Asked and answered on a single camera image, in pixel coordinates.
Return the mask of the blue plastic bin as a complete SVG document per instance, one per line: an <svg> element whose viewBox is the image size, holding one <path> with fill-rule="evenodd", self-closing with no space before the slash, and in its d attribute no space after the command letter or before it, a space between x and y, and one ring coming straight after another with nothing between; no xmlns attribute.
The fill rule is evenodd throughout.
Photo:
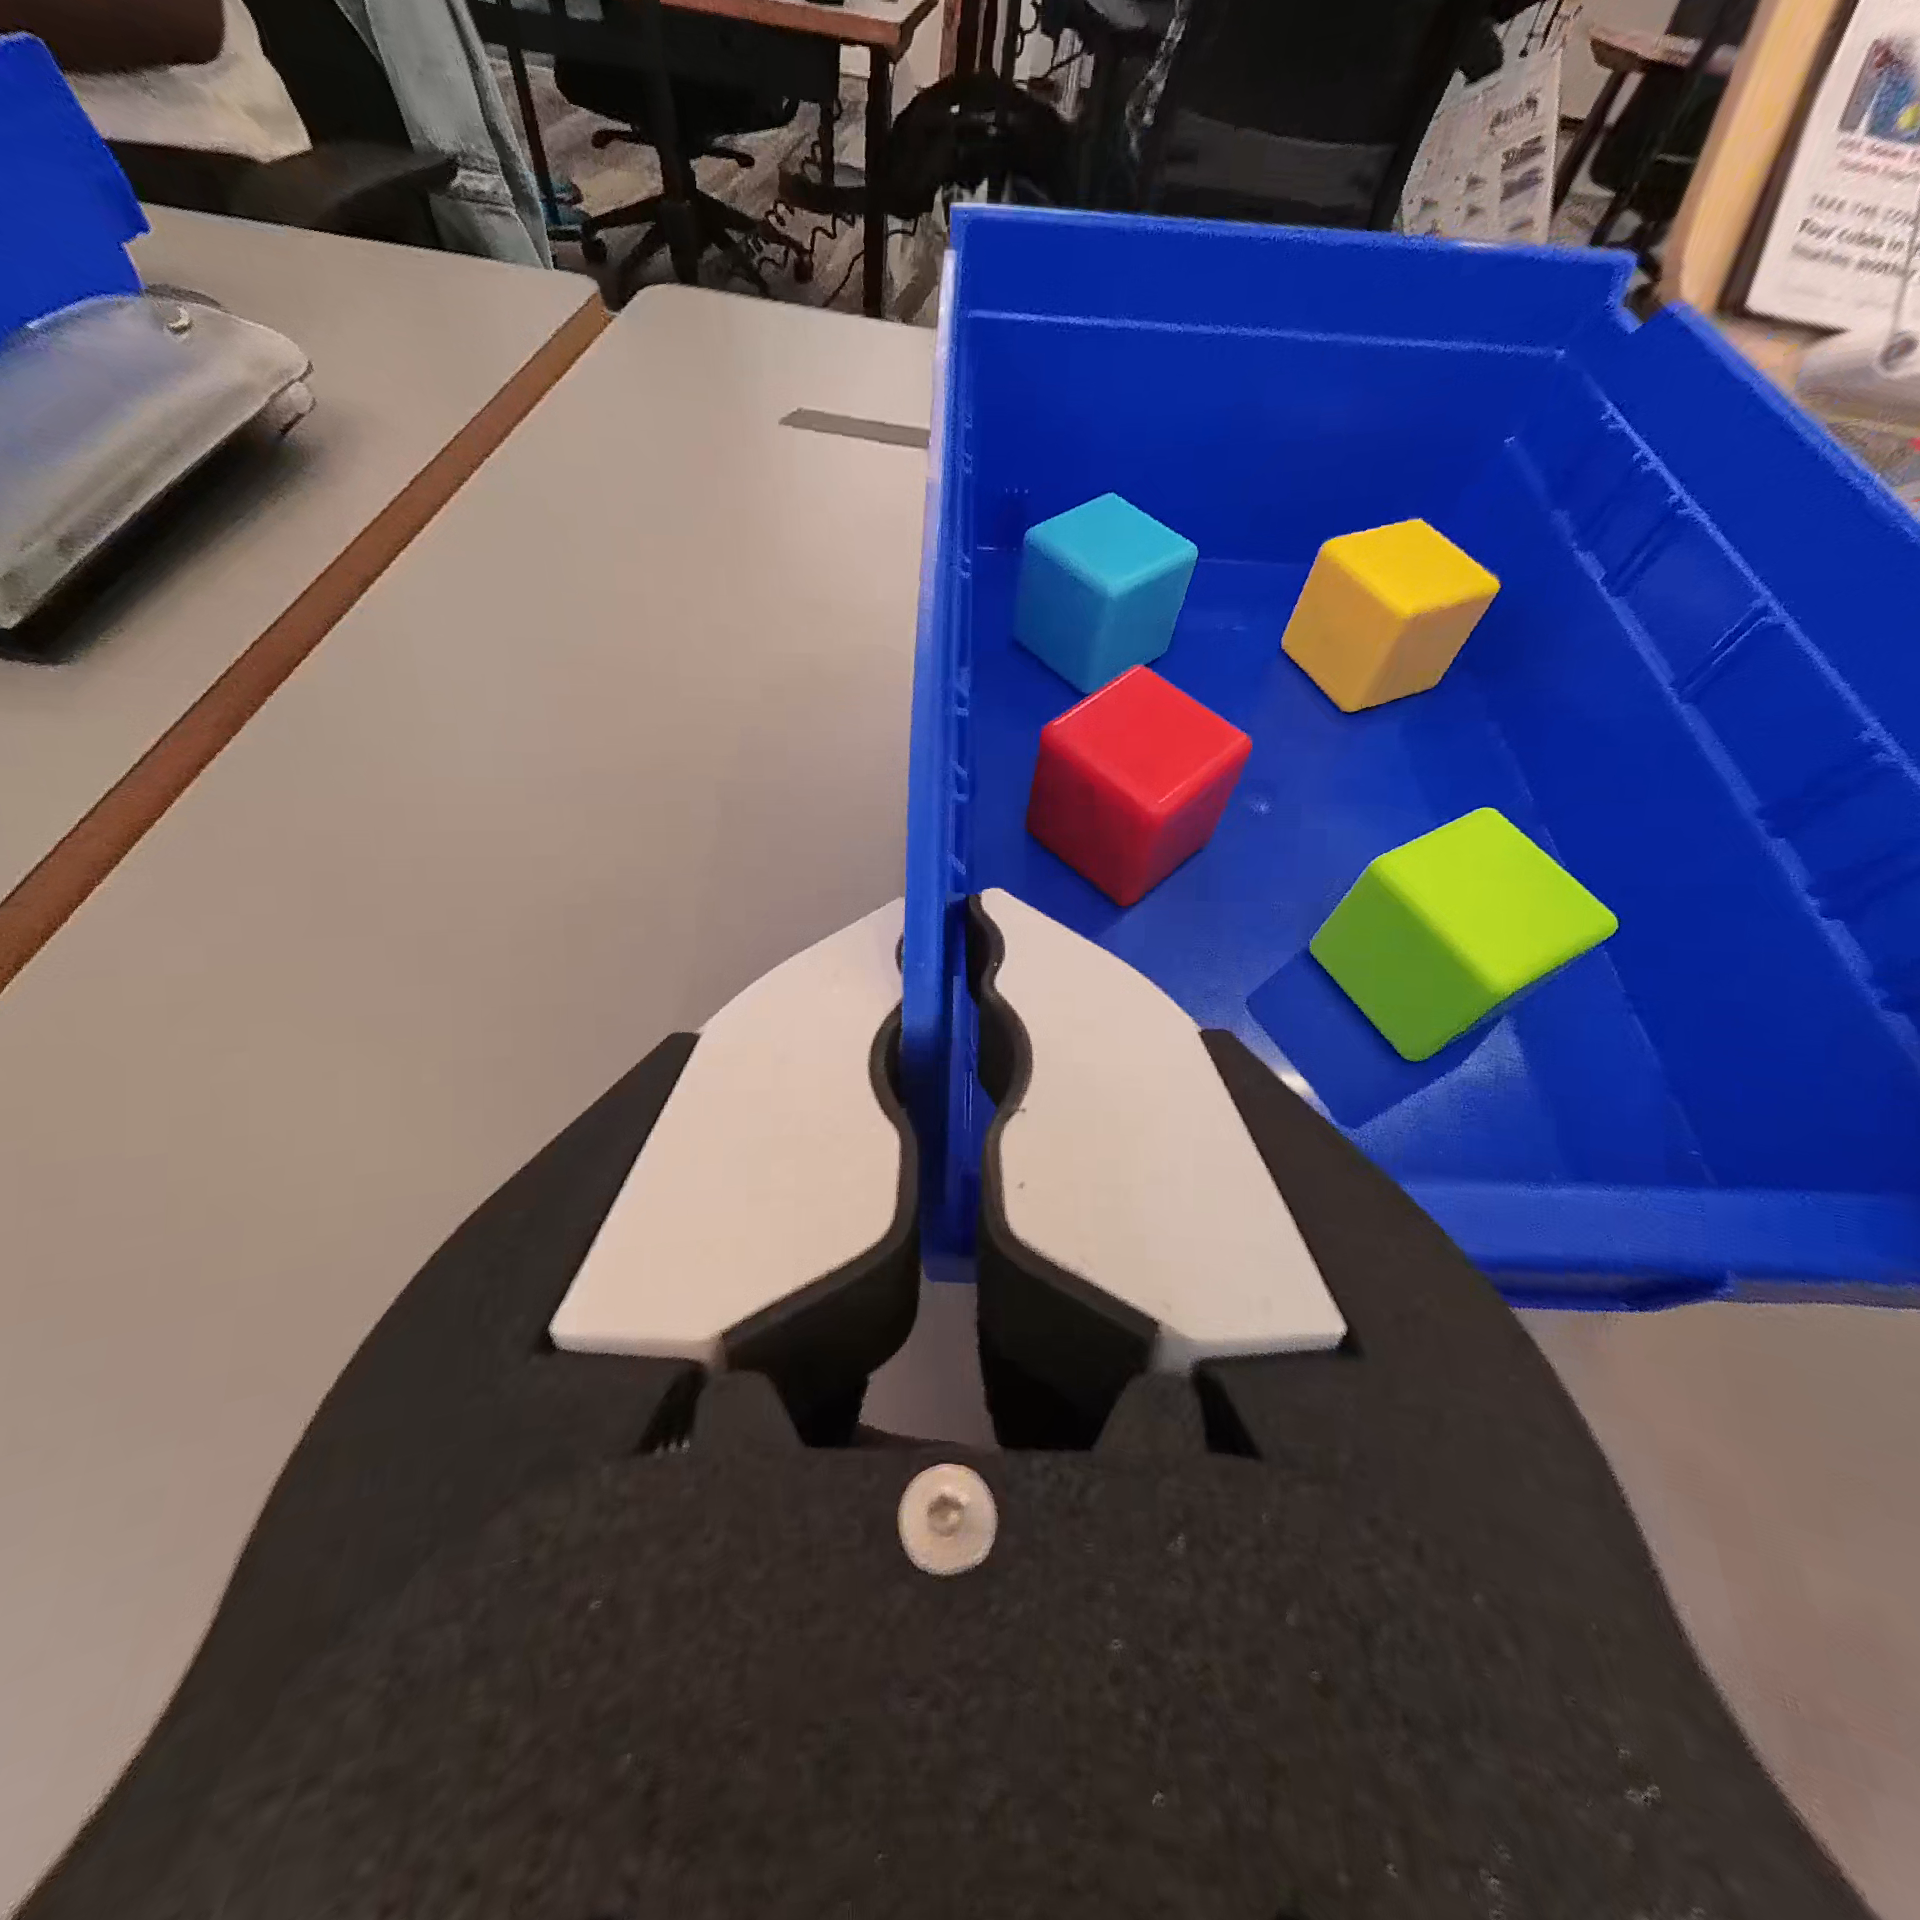
<svg viewBox="0 0 1920 1920"><path fill-rule="evenodd" d="M138 194L47 48L2 37L2 340L68 306L138 298Z"/></svg>
<svg viewBox="0 0 1920 1920"><path fill-rule="evenodd" d="M1288 1072L1520 1305L1915 1296L1915 515L1607 253L964 205L933 376L902 1064L972 1241L964 906L991 886ZM1023 533L1120 494L1197 547L1156 669L1253 738L1118 907L1023 828L1071 689ZM1424 518L1502 584L1429 693L1279 643L1326 540ZM1380 853L1502 811L1616 934L1426 1064L1315 965Z"/></svg>

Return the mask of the yellow cube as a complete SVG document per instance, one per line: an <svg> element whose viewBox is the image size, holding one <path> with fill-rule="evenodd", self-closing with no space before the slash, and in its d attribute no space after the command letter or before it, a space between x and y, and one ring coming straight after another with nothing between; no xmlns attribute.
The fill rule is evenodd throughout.
<svg viewBox="0 0 1920 1920"><path fill-rule="evenodd" d="M1326 540L1279 649L1341 713L1436 689L1502 590L1426 518Z"/></svg>

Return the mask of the wooden background table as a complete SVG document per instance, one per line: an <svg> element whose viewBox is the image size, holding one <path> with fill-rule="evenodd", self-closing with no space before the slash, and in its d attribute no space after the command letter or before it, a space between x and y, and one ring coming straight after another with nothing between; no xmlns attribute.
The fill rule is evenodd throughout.
<svg viewBox="0 0 1920 1920"><path fill-rule="evenodd" d="M819 108L822 156L811 187L811 209L836 219L859 219L859 309L867 318L883 321L890 304L891 229L902 219L896 210L901 186L896 70L935 5L669 3L662 8L672 21L687 13L731 16L797 32L832 48L836 96ZM555 178L536 124L528 57L540 54L555 65L555 54L570 45L575 29L602 26L603 5L471 5L471 18L485 43L507 57L541 205L555 213ZM840 96L843 57L851 50L869 60L859 186L840 184L832 174L832 124Z"/></svg>

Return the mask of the red cube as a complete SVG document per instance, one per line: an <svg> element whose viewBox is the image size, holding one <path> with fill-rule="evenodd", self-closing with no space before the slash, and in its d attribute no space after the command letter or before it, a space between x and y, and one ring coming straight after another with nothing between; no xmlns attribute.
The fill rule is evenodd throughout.
<svg viewBox="0 0 1920 1920"><path fill-rule="evenodd" d="M1023 828L1103 899L1138 906L1211 842L1253 746L1134 665L1044 725Z"/></svg>

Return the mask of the wooden board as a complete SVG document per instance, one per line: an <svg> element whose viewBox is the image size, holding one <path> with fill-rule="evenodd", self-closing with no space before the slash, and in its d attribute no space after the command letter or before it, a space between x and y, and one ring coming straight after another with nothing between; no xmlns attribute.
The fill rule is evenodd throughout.
<svg viewBox="0 0 1920 1920"><path fill-rule="evenodd" d="M1660 296L1739 315L1798 124L1839 29L1862 3L1765 3L1695 163L1660 269Z"/></svg>

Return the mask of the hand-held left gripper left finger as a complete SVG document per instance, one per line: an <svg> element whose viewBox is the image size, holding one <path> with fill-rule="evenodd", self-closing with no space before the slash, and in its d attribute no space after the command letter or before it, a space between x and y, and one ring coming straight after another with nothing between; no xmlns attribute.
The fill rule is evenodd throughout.
<svg viewBox="0 0 1920 1920"><path fill-rule="evenodd" d="M920 1152L896 1089L904 902L731 997L554 1309L558 1354L762 1377L800 1441L856 1438L920 1301Z"/></svg>

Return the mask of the green cube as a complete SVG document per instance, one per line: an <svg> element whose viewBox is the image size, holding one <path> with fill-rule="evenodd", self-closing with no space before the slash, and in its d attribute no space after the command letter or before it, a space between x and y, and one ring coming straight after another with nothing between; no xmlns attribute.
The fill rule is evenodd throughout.
<svg viewBox="0 0 1920 1920"><path fill-rule="evenodd" d="M1373 858L1308 953L1419 1065L1616 930L1613 907L1502 811L1477 806Z"/></svg>

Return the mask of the printed paper sheet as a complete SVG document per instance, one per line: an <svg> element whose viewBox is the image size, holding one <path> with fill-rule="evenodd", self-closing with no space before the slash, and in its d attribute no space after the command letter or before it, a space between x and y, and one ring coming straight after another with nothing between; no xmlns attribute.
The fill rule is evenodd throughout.
<svg viewBox="0 0 1920 1920"><path fill-rule="evenodd" d="M1495 28L1498 65L1453 78L1402 189L1397 234L1546 248L1567 37L1582 5L1530 5Z"/></svg>

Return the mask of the printed instruction sheet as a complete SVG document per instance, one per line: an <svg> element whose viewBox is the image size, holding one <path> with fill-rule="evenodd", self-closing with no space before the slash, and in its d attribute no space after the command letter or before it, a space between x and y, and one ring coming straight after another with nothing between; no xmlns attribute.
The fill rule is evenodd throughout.
<svg viewBox="0 0 1920 1920"><path fill-rule="evenodd" d="M1915 432L1915 3L1846 16L1765 219L1744 310L1816 334L1794 379L1805 405Z"/></svg>

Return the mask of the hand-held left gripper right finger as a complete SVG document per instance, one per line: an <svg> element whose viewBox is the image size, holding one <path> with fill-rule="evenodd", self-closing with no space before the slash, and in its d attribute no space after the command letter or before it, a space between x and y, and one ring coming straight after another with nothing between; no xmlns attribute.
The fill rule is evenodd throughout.
<svg viewBox="0 0 1920 1920"><path fill-rule="evenodd" d="M1143 1377L1349 1332L1213 1035L1006 889L972 899L975 1346L1008 1450L1085 1450Z"/></svg>

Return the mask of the light blue cube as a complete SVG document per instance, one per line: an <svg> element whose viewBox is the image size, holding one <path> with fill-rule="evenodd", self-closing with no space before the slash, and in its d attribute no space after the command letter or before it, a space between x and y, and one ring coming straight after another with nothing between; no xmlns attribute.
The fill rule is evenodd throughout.
<svg viewBox="0 0 1920 1920"><path fill-rule="evenodd" d="M1128 499L1084 501L1023 533L1014 640L1093 696L1166 654L1195 565L1195 542Z"/></svg>

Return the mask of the adjacent grey desk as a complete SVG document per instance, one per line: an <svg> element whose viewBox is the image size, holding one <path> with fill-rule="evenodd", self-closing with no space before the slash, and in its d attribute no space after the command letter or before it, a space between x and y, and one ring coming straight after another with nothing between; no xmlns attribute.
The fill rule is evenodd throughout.
<svg viewBox="0 0 1920 1920"><path fill-rule="evenodd" d="M589 278L151 209L148 281L304 348L252 429L5 645L2 978L45 947L607 326Z"/></svg>

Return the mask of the black office chair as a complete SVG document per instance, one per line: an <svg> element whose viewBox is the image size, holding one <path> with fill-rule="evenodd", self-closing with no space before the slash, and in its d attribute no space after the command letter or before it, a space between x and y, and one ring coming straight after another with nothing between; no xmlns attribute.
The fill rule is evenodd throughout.
<svg viewBox="0 0 1920 1920"><path fill-rule="evenodd" d="M1134 204L1383 232L1453 81L1503 61L1514 3L1182 3L1126 104Z"/></svg>
<svg viewBox="0 0 1920 1920"><path fill-rule="evenodd" d="M718 253L756 292L765 292L768 250L802 259L802 248L765 219L704 193L694 163L728 157L734 137L790 128L802 108L827 106L836 96L832 48L731 16L672 21L662 5L603 5L602 26L575 29L555 54L555 84L564 104L612 124L594 144L622 139L659 161L659 193L582 222L582 253L594 267L605 260L611 232L638 232L607 275L611 306L638 292L659 253L684 283L698 283L704 259Z"/></svg>

